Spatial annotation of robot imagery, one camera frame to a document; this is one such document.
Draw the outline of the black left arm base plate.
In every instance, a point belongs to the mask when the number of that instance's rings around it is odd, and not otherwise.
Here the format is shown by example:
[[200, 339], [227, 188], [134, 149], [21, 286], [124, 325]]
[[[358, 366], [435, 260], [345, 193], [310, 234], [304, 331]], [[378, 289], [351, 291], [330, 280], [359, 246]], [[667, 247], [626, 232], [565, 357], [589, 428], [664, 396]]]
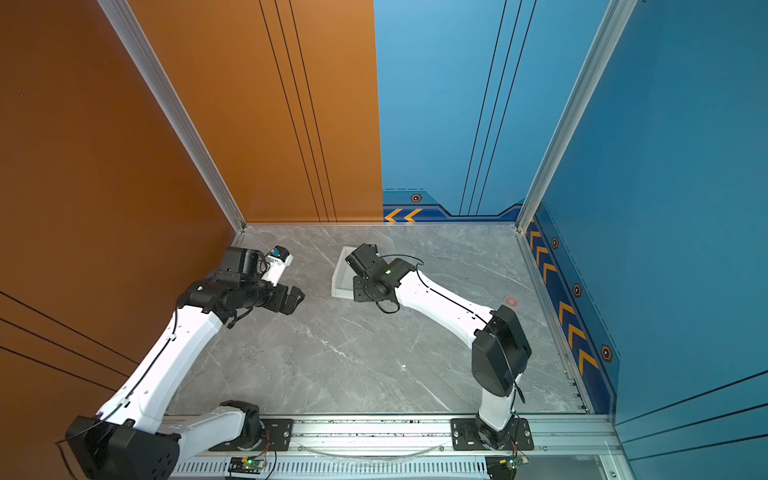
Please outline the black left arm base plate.
[[247, 420], [238, 437], [210, 448], [212, 452], [255, 452], [289, 449], [294, 421], [289, 418]]

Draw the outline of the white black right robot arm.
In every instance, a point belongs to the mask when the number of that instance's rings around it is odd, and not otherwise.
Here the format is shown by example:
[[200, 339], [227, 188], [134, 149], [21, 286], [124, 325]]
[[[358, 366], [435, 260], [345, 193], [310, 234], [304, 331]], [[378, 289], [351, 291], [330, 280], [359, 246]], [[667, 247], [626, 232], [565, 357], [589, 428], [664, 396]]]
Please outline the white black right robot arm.
[[392, 315], [415, 310], [458, 337], [471, 350], [471, 373], [480, 385], [476, 435], [489, 450], [520, 451], [521, 419], [515, 406], [525, 401], [520, 381], [532, 347], [513, 309], [471, 302], [430, 280], [407, 255], [382, 255], [364, 243], [345, 257], [354, 272], [353, 300], [373, 302]]

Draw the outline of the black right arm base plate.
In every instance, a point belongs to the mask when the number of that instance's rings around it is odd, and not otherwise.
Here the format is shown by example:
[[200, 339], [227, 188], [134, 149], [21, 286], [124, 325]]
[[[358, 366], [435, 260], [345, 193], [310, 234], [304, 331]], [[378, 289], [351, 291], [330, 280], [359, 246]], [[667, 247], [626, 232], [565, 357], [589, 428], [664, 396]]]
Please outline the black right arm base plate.
[[529, 422], [514, 416], [496, 431], [479, 417], [450, 420], [453, 449], [456, 451], [533, 451], [535, 448]]

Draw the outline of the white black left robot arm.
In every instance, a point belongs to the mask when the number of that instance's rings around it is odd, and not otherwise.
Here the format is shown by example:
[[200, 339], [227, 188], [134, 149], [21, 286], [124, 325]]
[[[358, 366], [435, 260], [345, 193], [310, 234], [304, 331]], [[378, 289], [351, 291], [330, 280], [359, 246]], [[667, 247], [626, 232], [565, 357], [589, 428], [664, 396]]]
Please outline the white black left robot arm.
[[167, 327], [128, 380], [92, 417], [77, 417], [61, 450], [71, 450], [88, 479], [167, 479], [176, 465], [229, 443], [264, 449], [269, 433], [257, 405], [226, 401], [188, 420], [169, 421], [168, 405], [206, 345], [255, 308], [291, 315], [305, 295], [281, 284], [291, 253], [226, 250], [219, 268], [178, 298]]

